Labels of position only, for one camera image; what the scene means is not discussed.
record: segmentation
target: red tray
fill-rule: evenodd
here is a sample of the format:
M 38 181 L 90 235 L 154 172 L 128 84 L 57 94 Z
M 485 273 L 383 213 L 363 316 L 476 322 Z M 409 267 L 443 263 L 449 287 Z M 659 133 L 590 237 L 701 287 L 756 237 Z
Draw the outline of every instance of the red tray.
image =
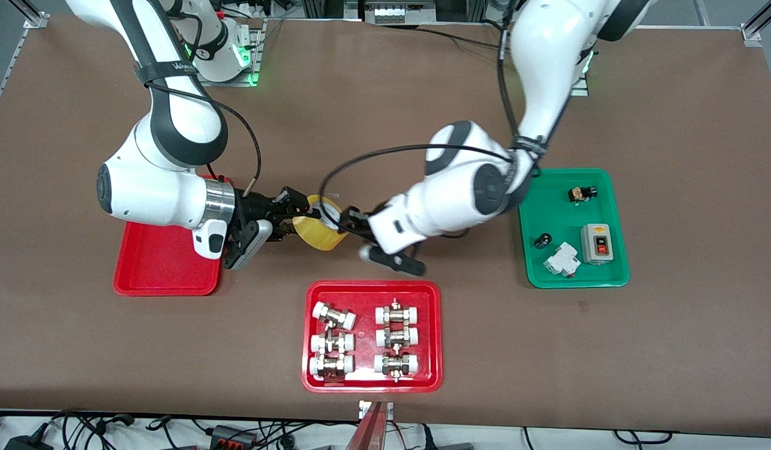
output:
M 120 296 L 207 296 L 222 260 L 194 251 L 191 230 L 128 222 L 114 273 Z
M 442 382 L 442 345 L 440 345 L 440 293 L 429 281 L 317 281 L 306 296 L 305 327 L 302 343 L 302 385 L 312 393 L 431 393 Z M 417 308 L 419 344 L 405 349 L 417 355 L 419 371 L 412 379 L 399 382 L 374 372 L 374 356 L 386 350 L 377 347 L 374 331 L 382 325 L 374 322 L 374 308 L 391 304 L 394 298 L 404 307 Z M 308 370 L 311 335 L 322 333 L 325 324 L 312 316 L 316 302 L 331 304 L 336 309 L 348 309 L 357 314 L 352 333 L 355 350 L 355 371 L 342 382 L 325 382 Z

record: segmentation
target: brown tabletop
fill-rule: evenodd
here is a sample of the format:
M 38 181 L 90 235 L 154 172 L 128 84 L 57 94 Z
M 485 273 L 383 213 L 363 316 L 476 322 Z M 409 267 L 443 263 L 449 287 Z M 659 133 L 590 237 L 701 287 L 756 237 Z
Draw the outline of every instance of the brown tabletop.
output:
M 496 39 L 493 29 L 444 28 Z M 337 163 L 426 142 L 471 119 L 501 142 L 494 52 L 416 31 L 288 22 L 260 86 L 210 89 L 263 148 L 256 189 L 311 194 Z M 319 395 L 300 384 L 306 289 L 398 278 L 296 236 L 266 245 L 204 298 L 112 289 L 124 223 L 97 168 L 148 111 L 122 39 L 74 17 L 31 31 L 0 102 L 0 407 L 397 419 L 771 434 L 771 79 L 734 31 L 642 29 L 600 43 L 591 97 L 572 99 L 544 166 L 611 174 L 632 277 L 617 289 L 539 290 L 517 220 L 422 248 L 442 291 L 445 377 L 434 393 Z M 522 108 L 515 75 L 509 87 Z M 214 167 L 248 182 L 242 126 Z M 369 208 L 422 176 L 422 154 L 338 178 Z

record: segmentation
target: yellow object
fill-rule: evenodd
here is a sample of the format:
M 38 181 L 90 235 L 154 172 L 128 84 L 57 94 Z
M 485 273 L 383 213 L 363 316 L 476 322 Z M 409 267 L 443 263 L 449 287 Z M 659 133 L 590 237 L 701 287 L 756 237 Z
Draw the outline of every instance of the yellow object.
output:
M 322 251 L 333 250 L 335 246 L 342 241 L 344 236 L 346 236 L 346 233 L 339 234 L 337 231 L 338 227 L 325 217 L 325 214 L 319 205 L 319 196 L 309 196 L 308 204 L 311 205 L 311 208 L 314 208 L 322 214 L 322 219 L 294 217 L 291 221 L 294 223 L 294 230 L 296 230 L 299 237 L 311 247 Z M 327 197 L 325 197 L 325 208 L 329 214 L 334 214 L 334 219 L 340 219 L 341 209 Z

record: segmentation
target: white plastic cap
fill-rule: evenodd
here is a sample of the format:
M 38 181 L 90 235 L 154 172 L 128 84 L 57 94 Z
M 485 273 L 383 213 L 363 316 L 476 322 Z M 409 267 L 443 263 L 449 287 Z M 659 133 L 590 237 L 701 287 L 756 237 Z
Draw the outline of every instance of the white plastic cap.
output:
M 355 349 L 355 335 L 347 333 L 344 335 L 344 350 L 353 351 Z
M 383 355 L 374 356 L 374 371 L 383 373 Z
M 416 355 L 408 355 L 408 373 L 419 371 L 419 358 Z
M 355 361 L 352 355 L 344 356 L 344 373 L 353 373 L 355 371 Z
M 383 314 L 385 314 L 385 311 L 383 311 L 383 308 L 377 307 L 374 308 L 374 322 L 377 325 L 383 325 Z
M 374 340 L 377 341 L 377 347 L 385 347 L 386 332 L 384 330 L 374 330 Z
M 415 325 L 419 321 L 418 311 L 415 306 L 408 308 L 408 323 Z
M 319 361 L 316 356 L 311 356 L 308 366 L 311 368 L 311 375 L 319 375 Z
M 342 328 L 345 330 L 351 330 L 355 325 L 355 319 L 357 319 L 355 314 L 351 312 L 346 313 L 346 319 L 344 319 L 343 324 L 341 324 Z
M 316 302 L 316 306 L 314 306 L 314 319 L 318 319 L 319 315 L 322 314 L 322 308 L 325 307 L 324 302 Z
M 408 339 L 410 339 L 410 345 L 419 343 L 419 330 L 416 327 L 408 327 Z
M 320 335 L 311 336 L 311 351 L 319 351 L 319 339 Z

